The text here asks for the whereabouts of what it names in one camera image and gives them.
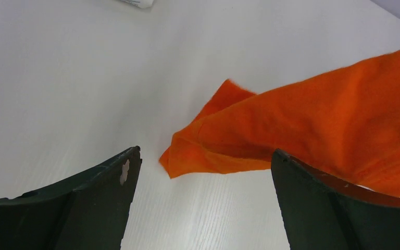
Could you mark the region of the orange t shirt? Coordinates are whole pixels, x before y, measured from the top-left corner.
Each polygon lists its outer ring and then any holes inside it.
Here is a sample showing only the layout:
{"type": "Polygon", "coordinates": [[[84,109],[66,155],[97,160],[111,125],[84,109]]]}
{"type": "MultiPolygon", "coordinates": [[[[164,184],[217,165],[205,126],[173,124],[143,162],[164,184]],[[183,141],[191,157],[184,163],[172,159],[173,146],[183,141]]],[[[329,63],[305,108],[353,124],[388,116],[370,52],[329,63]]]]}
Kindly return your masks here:
{"type": "Polygon", "coordinates": [[[400,197],[400,50],[260,94],[226,80],[159,162],[171,178],[265,170],[276,149],[400,197]]]}

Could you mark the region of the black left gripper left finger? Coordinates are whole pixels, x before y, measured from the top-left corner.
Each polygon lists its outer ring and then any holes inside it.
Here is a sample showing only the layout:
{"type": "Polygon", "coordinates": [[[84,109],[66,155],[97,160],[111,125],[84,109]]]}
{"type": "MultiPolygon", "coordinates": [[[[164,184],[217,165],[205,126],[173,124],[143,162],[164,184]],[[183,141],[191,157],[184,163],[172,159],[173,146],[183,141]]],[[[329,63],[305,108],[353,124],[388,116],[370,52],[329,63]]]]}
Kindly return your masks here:
{"type": "Polygon", "coordinates": [[[51,185],[0,198],[0,249],[120,249],[140,150],[130,147],[51,185]]]}

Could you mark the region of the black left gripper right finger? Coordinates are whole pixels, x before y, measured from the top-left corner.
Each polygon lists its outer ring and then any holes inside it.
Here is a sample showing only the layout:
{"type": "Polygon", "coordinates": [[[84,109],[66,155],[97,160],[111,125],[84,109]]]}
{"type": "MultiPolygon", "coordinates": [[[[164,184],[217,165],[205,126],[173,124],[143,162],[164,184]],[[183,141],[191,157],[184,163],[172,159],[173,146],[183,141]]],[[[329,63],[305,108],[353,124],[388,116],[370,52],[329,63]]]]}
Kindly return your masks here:
{"type": "Polygon", "coordinates": [[[339,179],[280,149],[271,173],[291,249],[400,249],[400,198],[339,179]]]}

